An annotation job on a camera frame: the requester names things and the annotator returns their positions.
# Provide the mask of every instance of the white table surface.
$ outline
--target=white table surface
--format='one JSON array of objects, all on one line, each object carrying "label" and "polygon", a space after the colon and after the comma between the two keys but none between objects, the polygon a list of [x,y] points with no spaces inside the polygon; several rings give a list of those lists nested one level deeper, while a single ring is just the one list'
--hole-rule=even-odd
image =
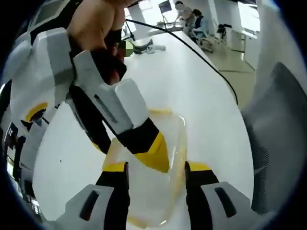
[{"label": "white table surface", "polygon": [[[209,60],[183,32],[175,34]],[[227,84],[171,35],[159,34],[152,39],[156,45],[165,45],[166,51],[126,58],[124,78],[134,79],[149,108],[171,109],[185,118],[188,160],[208,164],[221,182],[229,182],[251,199],[250,144]],[[34,192],[47,219],[60,216],[67,200],[86,184],[96,182],[103,160],[103,154],[92,146],[64,105],[50,123],[35,164]],[[127,229],[138,228],[127,224]],[[184,195],[171,219],[160,229],[189,229]]]}]

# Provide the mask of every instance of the gray chair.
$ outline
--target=gray chair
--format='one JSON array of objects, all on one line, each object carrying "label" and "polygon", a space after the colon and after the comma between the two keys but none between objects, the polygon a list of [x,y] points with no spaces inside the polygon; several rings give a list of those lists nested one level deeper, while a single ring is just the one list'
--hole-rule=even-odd
[{"label": "gray chair", "polygon": [[306,94],[289,69],[277,63],[269,76],[258,79],[242,115],[254,162],[252,209],[277,211],[306,161]]}]

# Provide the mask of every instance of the pixelated blur patch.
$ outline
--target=pixelated blur patch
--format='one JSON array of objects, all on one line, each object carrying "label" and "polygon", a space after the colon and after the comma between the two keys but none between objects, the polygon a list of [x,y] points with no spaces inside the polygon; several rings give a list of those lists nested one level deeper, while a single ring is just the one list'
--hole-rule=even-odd
[{"label": "pixelated blur patch", "polygon": [[122,41],[118,49],[124,49],[125,50],[125,57],[130,57],[133,53],[133,45],[130,41]]}]

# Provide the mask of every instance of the person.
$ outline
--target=person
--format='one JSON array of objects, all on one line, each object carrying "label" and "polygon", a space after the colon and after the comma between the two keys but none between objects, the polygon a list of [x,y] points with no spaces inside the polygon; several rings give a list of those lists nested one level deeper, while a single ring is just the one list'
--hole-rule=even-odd
[{"label": "person", "polygon": [[196,20],[192,28],[192,32],[197,38],[208,37],[209,31],[207,27],[208,23],[206,18],[202,15],[201,11],[197,9],[193,10],[193,14],[196,17]]},{"label": "person", "polygon": [[174,25],[176,24],[177,20],[179,18],[182,18],[185,21],[185,25],[183,27],[183,32],[186,35],[189,35],[192,26],[195,21],[195,17],[193,15],[192,9],[188,6],[185,6],[181,1],[176,1],[175,2],[175,8],[178,10],[178,16],[174,21]]},{"label": "person", "polygon": [[[96,53],[101,54],[101,50],[107,50],[123,63],[125,53],[124,50],[118,49],[118,45],[121,41],[121,29],[125,22],[124,8],[136,1],[83,0],[74,12],[67,28],[68,34],[79,52],[90,50],[99,51]],[[101,59],[108,58],[96,59],[94,61],[99,70]],[[118,69],[112,69],[108,75],[108,78],[104,80],[110,85],[119,82],[122,77]]]}]

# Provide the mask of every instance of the clear plastic bag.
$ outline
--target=clear plastic bag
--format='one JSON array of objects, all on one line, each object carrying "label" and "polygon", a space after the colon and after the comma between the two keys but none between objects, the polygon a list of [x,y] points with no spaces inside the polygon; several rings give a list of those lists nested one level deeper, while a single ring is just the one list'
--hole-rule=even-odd
[{"label": "clear plastic bag", "polygon": [[185,121],[171,111],[150,110],[150,118],[165,137],[169,171],[162,173],[146,167],[114,138],[103,168],[119,162],[129,163],[130,206],[128,219],[140,228],[158,227],[172,214],[177,197],[184,188],[187,158]]}]

